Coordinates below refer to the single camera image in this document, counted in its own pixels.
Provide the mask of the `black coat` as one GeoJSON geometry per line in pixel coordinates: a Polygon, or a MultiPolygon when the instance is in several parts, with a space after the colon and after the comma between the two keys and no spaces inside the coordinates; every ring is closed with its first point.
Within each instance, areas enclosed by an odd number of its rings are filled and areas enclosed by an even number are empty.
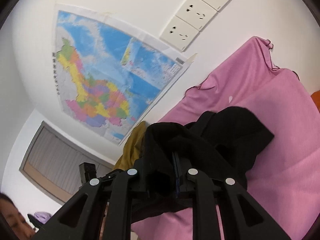
{"type": "Polygon", "coordinates": [[[209,178],[233,178],[246,189],[246,172],[273,138],[274,134],[252,112],[235,106],[218,113],[206,111],[186,125],[150,125],[144,134],[141,154],[150,165],[154,195],[133,204],[132,222],[191,206],[187,200],[176,198],[174,153],[209,178]]]}

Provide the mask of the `grey wardrobe door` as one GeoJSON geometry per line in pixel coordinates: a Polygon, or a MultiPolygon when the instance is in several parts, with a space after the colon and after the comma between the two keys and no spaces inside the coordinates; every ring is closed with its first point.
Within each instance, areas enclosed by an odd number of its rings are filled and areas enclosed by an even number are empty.
{"type": "Polygon", "coordinates": [[[95,165],[102,177],[113,168],[42,122],[23,157],[19,171],[39,190],[59,204],[67,202],[81,186],[79,165],[95,165]]]}

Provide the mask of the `white wall socket panel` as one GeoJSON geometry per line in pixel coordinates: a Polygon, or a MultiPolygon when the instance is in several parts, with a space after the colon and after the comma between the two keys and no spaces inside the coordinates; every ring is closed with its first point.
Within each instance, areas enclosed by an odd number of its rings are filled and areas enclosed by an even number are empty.
{"type": "Polygon", "coordinates": [[[160,39],[180,51],[185,51],[230,1],[185,0],[161,33],[160,39]]]}

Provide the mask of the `mustard and cream coat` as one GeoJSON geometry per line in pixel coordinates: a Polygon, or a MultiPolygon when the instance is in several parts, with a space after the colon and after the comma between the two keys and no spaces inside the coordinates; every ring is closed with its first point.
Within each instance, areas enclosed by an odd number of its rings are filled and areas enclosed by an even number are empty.
{"type": "Polygon", "coordinates": [[[147,129],[145,121],[140,122],[131,132],[123,148],[123,154],[120,156],[112,170],[128,170],[133,168],[134,163],[141,154],[142,142],[147,129]]]}

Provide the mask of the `pink bed sheet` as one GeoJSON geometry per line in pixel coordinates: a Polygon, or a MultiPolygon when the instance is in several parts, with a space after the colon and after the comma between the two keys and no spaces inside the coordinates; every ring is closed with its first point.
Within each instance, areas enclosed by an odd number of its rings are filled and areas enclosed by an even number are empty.
{"type": "Polygon", "coordinates": [[[319,217],[319,111],[272,43],[245,42],[144,135],[148,182],[161,211],[135,222],[140,239],[191,239],[192,210],[176,210],[173,156],[207,176],[234,179],[291,239],[319,217]]]}

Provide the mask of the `colourful wall map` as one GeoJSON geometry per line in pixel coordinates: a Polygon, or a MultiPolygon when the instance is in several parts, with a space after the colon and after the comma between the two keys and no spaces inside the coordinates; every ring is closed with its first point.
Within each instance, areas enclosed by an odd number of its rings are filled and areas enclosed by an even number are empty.
{"type": "Polygon", "coordinates": [[[116,145],[192,62],[122,20],[66,4],[54,7],[52,57],[62,110],[116,145]]]}

